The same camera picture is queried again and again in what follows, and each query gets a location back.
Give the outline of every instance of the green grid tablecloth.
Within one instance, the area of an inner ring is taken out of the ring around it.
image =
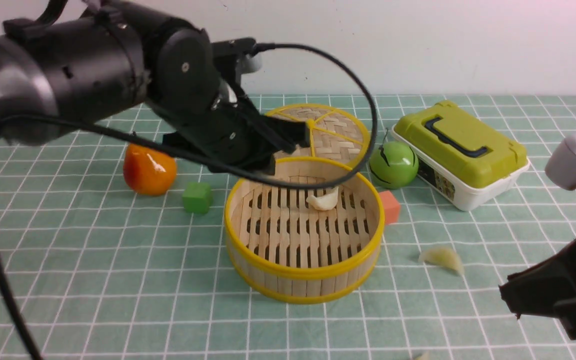
[[[461,212],[425,183],[394,191],[400,220],[384,231],[372,276],[325,305],[286,305],[253,292],[224,251],[222,213],[235,179],[179,162],[165,196],[135,196],[122,178],[126,144],[75,133],[48,146],[0,143],[0,249],[32,333],[55,360],[576,360],[553,319],[516,321],[498,285],[576,236],[576,191],[544,166],[576,132],[576,96],[376,96],[380,135],[404,114],[448,98],[524,144],[532,166],[517,186]],[[258,95],[263,111],[295,103],[345,109],[370,126],[361,96]],[[105,125],[160,139],[146,107]],[[214,207],[185,214],[188,182]],[[466,275],[416,262],[451,244]],[[0,359],[25,358],[0,300]]]

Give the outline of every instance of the yellow rim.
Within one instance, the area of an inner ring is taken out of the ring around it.
[[[320,109],[329,110],[328,112],[326,112],[322,116],[314,119],[314,121],[312,122],[313,127],[310,128],[310,139],[311,139],[310,143],[311,144],[313,143],[313,141],[312,141],[313,140],[313,129],[317,130],[318,132],[323,132],[323,133],[327,133],[329,135],[340,137],[340,138],[345,139],[347,141],[354,142],[355,144],[361,144],[361,150],[359,151],[357,156],[354,159],[352,159],[351,161],[348,161],[348,163],[346,163],[346,165],[349,166],[350,168],[359,164],[359,161],[361,161],[361,159],[364,157],[364,155],[366,155],[366,152],[368,151],[368,144],[370,144],[370,132],[368,132],[368,129],[361,122],[361,120],[359,120],[356,116],[350,114],[349,112],[346,112],[342,109],[338,109],[338,108],[333,107],[333,106],[322,105],[322,104],[291,104],[291,105],[286,105],[286,106],[282,106],[282,107],[277,107],[277,109],[272,109],[272,110],[266,112],[266,115],[267,116],[281,115],[281,116],[285,116],[286,118],[288,118],[292,121],[303,121],[302,119],[299,119],[299,118],[296,118],[290,114],[284,113],[284,110],[299,108],[299,107],[311,107],[311,108],[320,108]],[[347,136],[344,136],[341,134],[336,134],[336,133],[331,132],[329,130],[325,130],[325,129],[322,129],[318,126],[314,126],[323,118],[329,116],[330,114],[334,114],[334,113],[341,114],[341,115],[347,117],[350,121],[352,121],[356,125],[356,127],[359,129],[359,132],[361,132],[361,137],[362,137],[363,141],[357,141],[356,139],[350,139],[350,137],[347,137]],[[311,156],[316,157],[315,149],[312,147],[310,148],[310,154],[311,154]]]
[[[231,253],[231,249],[228,248],[228,246],[226,246],[226,251],[228,251],[228,257],[230,258],[230,260],[232,262],[232,266],[235,268],[235,271],[237,272],[237,274],[239,274],[239,276],[241,276],[241,278],[246,282],[246,284],[249,285],[249,287],[251,287],[255,291],[259,292],[259,294],[262,294],[263,296],[267,296],[269,298],[272,298],[272,299],[277,300],[277,301],[281,301],[283,303],[290,303],[290,304],[297,304],[297,305],[311,305],[311,304],[328,303],[330,301],[335,301],[335,300],[343,298],[344,296],[347,296],[351,292],[353,292],[356,289],[358,289],[359,287],[361,287],[361,285],[364,284],[366,282],[366,280],[368,280],[370,275],[373,273],[373,269],[375,269],[375,265],[377,265],[377,261],[379,260],[379,257],[375,258],[372,265],[370,265],[370,269],[368,269],[368,271],[366,271],[366,274],[363,275],[361,278],[359,278],[359,280],[354,282],[354,284],[348,285],[348,287],[345,287],[343,290],[340,290],[338,292],[333,292],[332,294],[327,294],[327,295],[323,295],[323,296],[306,297],[306,296],[290,296],[290,295],[286,295],[286,294],[281,294],[279,292],[267,289],[266,287],[262,287],[262,286],[256,284],[249,276],[247,276],[244,273],[244,271],[242,271],[242,269],[240,269],[240,267],[237,266],[237,264],[235,264],[235,260],[233,259],[233,254]]]
[[[338,166],[340,168],[345,169],[346,171],[352,170],[349,166],[342,164],[340,162],[336,162],[330,159],[325,159],[323,157],[308,157],[308,156],[297,156],[297,157],[282,157],[281,159],[277,159],[277,164],[286,163],[286,162],[322,162],[326,164],[330,164],[333,166]],[[291,280],[320,280],[322,278],[331,278],[333,276],[338,276],[341,274],[345,274],[350,270],[354,269],[355,267],[359,266],[365,260],[374,253],[375,249],[379,248],[382,234],[384,234],[384,205],[382,204],[382,199],[377,192],[377,189],[371,184],[371,182],[363,176],[361,173],[357,173],[355,175],[359,180],[361,180],[368,189],[372,192],[373,196],[375,196],[375,200],[377,200],[377,204],[379,206],[379,223],[377,225],[377,230],[373,237],[368,242],[368,245],[361,249],[357,253],[357,255],[350,257],[349,259],[343,260],[338,262],[337,264],[322,266],[320,268],[291,268],[289,266],[284,266],[280,264],[276,264],[274,262],[270,262],[269,260],[263,259],[255,255],[253,251],[249,248],[244,246],[240,239],[235,235],[233,230],[233,224],[231,223],[231,219],[228,216],[228,210],[233,205],[233,194],[236,193],[237,189],[242,186],[244,182],[248,180],[239,180],[235,186],[232,187],[230,194],[228,194],[228,200],[226,201],[226,207],[224,208],[223,217],[224,222],[226,223],[226,230],[228,231],[228,236],[231,239],[231,243],[237,249],[238,253],[240,253],[249,264],[253,265],[254,267],[260,269],[263,272],[270,273],[275,276],[280,276],[282,278],[289,278]]]

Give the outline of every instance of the orange fruit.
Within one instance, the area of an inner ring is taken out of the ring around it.
[[[173,157],[151,148],[131,143],[123,159],[123,179],[135,193],[162,196],[177,177]]]

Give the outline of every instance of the black handle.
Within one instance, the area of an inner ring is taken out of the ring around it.
[[[482,156],[488,152],[488,148],[486,146],[482,146],[482,147],[478,148],[477,150],[473,150],[473,151],[466,150],[466,148],[463,148],[461,145],[459,145],[453,139],[446,136],[443,132],[435,129],[435,123],[441,119],[443,119],[441,116],[437,116],[436,118],[434,118],[432,120],[426,121],[425,124],[423,125],[423,127],[428,129],[431,133],[435,134],[439,138],[439,141],[452,146],[453,148],[457,149],[460,153],[466,155],[466,157],[478,158],[478,157],[480,157],[480,156]]]

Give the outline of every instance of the green block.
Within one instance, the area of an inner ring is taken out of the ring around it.
[[[186,212],[206,214],[213,204],[213,191],[205,182],[191,182],[183,191],[182,200]]]

